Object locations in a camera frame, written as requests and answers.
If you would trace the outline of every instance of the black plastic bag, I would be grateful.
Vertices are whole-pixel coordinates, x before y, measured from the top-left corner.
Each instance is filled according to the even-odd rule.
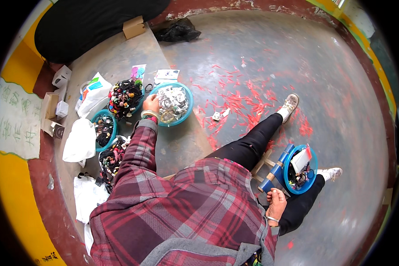
[[[169,27],[154,33],[158,41],[165,42],[191,41],[197,39],[200,34],[188,18],[176,20]]]

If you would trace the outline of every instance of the plaid shirt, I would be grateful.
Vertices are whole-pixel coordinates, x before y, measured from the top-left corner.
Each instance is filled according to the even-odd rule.
[[[279,226],[268,226],[250,172],[207,158],[165,180],[155,173],[156,137],[154,121],[135,125],[113,192],[90,215],[95,263],[240,265],[261,248],[273,265]]]

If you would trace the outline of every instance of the white box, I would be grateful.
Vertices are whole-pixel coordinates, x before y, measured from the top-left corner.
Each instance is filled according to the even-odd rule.
[[[72,71],[67,67],[63,66],[58,71],[56,71],[53,76],[52,84],[58,88],[65,88],[68,84],[69,79],[71,78]]]
[[[58,102],[55,114],[59,117],[65,117],[68,114],[68,104],[64,101]]]

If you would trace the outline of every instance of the cardboard box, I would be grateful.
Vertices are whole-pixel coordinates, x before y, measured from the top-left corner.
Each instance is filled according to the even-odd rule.
[[[52,84],[58,88],[65,88],[68,84],[69,79],[71,78],[72,71],[67,67],[63,66],[58,71],[56,71],[53,76]]]
[[[124,32],[125,38],[127,40],[144,33],[146,29],[145,25],[143,24],[142,16],[138,16],[137,18],[133,18],[124,22],[122,25],[122,31]]]
[[[43,103],[41,106],[42,119],[50,119],[56,117],[55,109],[59,101],[59,94],[54,92],[47,92],[44,95]]]
[[[68,104],[64,101],[58,102],[56,105],[56,111],[55,114],[59,117],[65,117],[68,114]]]

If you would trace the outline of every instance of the white sneaker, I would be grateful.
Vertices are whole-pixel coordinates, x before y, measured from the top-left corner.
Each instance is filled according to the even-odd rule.
[[[343,169],[341,169],[340,167],[318,169],[316,174],[321,174],[324,177],[325,182],[330,179],[334,181],[336,178],[343,174]]]
[[[284,105],[282,105],[281,109],[278,110],[278,114],[282,115],[282,124],[287,122],[290,119],[291,114],[294,109],[296,109],[299,104],[299,96],[295,93],[291,93],[285,99]]]

